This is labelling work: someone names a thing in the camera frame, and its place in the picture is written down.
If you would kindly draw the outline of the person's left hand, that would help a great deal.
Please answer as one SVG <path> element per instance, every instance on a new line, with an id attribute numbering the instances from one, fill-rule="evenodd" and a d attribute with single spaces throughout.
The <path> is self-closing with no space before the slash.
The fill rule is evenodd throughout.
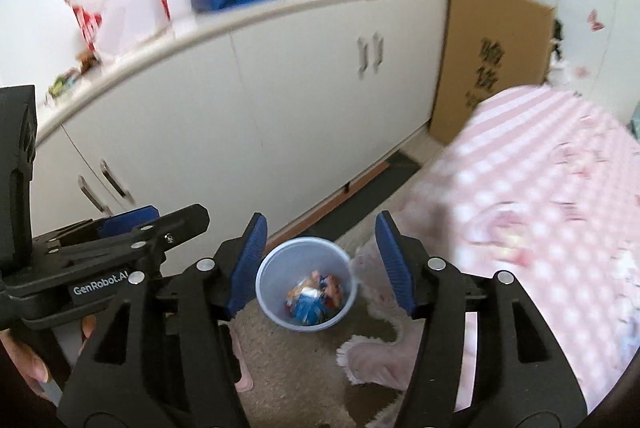
<path id="1" fill-rule="evenodd" d="M 54 404 L 43 384 L 50 384 L 51 372 L 41 356 L 11 330 L 1 330 L 1 402 L 20 400 Z"/>

